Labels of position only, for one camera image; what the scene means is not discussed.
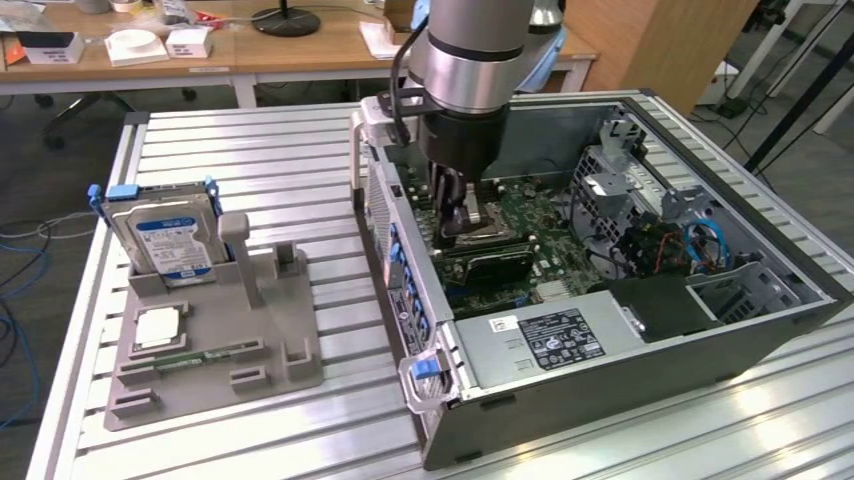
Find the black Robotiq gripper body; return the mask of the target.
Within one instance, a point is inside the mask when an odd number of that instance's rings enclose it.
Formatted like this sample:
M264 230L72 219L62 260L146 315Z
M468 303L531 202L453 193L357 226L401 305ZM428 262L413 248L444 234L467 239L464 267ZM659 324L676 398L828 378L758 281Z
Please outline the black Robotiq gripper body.
M485 114L440 110L419 119L417 145L428 162L460 173L468 181L481 179L496 161L508 119L508 107Z

